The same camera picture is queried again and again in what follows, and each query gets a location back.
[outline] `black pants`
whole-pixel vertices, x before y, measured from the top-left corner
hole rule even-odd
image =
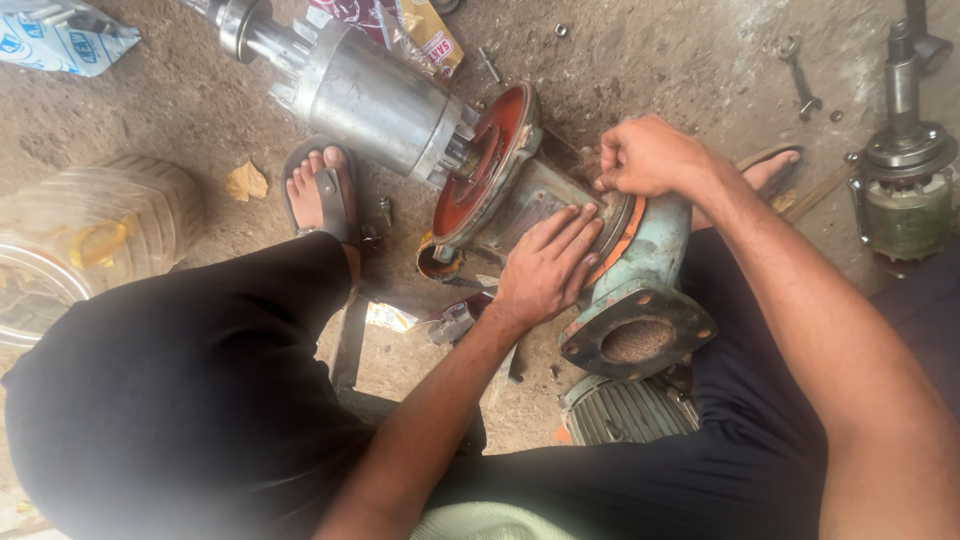
[[[954,242],[876,299],[954,414],[958,279]],[[585,540],[815,538],[824,431],[715,231],[682,280],[720,327],[693,358],[700,431],[457,458],[429,505],[512,503]],[[348,289],[312,233],[73,306],[3,379],[27,493],[74,540],[308,538],[372,437],[313,358]]]

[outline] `hand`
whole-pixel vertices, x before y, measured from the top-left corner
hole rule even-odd
[[[644,197],[677,191],[689,197],[691,190],[706,184],[705,178],[717,176],[718,168],[732,167],[655,114],[607,130],[600,145],[603,174],[593,185],[598,191],[617,189]]]
[[[603,220],[592,219],[596,210],[593,203],[579,211],[571,205],[527,231],[507,258],[487,313],[527,332],[573,306],[599,259],[587,254],[603,229]]]

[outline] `foot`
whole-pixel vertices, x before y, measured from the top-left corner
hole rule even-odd
[[[743,179],[756,191],[766,184],[775,174],[779,173],[788,163],[796,163],[799,160],[800,153],[796,150],[780,152],[767,161],[761,161],[743,171]],[[713,227],[713,224],[710,223],[710,220],[707,219],[700,209],[694,207],[693,223],[690,226],[690,231],[694,233],[707,227]]]
[[[303,160],[300,167],[294,169],[294,177],[287,179],[287,193],[290,195],[290,207],[297,219],[297,226],[301,229],[310,227],[319,228],[324,224],[324,206],[320,202],[320,192],[313,175],[316,171],[330,167],[337,171],[340,181],[340,193],[344,198],[344,211],[347,221],[356,225],[357,209],[353,192],[353,181],[350,178],[347,157],[336,146],[328,146],[321,153],[320,150],[310,152],[308,160]],[[360,279],[360,251],[355,246],[341,244],[347,261],[350,265],[350,274],[353,276],[353,288],[350,299],[356,294],[356,286]]]

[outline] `dry leaf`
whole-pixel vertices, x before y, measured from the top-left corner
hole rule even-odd
[[[256,170],[252,161],[247,160],[227,177],[227,193],[244,203],[250,200],[251,195],[263,199],[267,196],[267,179]]]
[[[793,206],[797,202],[797,189],[787,189],[780,197],[774,199],[774,202],[770,204],[774,208],[776,213],[784,213],[787,209]]]

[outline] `sandal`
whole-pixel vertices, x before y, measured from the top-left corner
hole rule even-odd
[[[753,167],[762,161],[767,161],[777,154],[781,154],[788,150],[799,152],[801,157],[804,155],[803,146],[792,142],[785,142],[783,144],[767,148],[766,150],[762,150],[750,156],[749,158],[738,161],[736,163],[736,170],[742,173],[750,167]],[[787,163],[780,171],[777,172],[777,174],[770,177],[767,182],[756,191],[756,195],[767,203],[782,195],[787,189],[793,186],[794,181],[797,179],[797,175],[794,173],[797,171],[797,165],[799,164],[799,161],[796,163]]]
[[[355,183],[357,182],[356,158],[350,150],[319,135],[310,136],[302,140],[283,163],[283,172],[280,174],[280,178],[283,179],[283,189],[281,189],[283,192],[283,207],[287,210],[287,218],[290,220],[290,227],[293,229],[294,236],[299,237],[314,231],[323,231],[342,243],[350,244],[359,249],[360,228],[347,221],[347,210],[344,207],[344,198],[340,193],[340,179],[337,178],[337,171],[332,167],[320,169],[313,175],[314,182],[317,183],[317,191],[320,192],[320,204],[324,210],[324,224],[322,226],[301,228],[297,224],[297,217],[294,215],[293,205],[290,203],[290,193],[287,192],[286,185],[287,179],[294,177],[294,169],[300,167],[304,160],[309,160],[310,152],[314,150],[322,152],[327,146],[336,146],[344,153],[350,178]]]

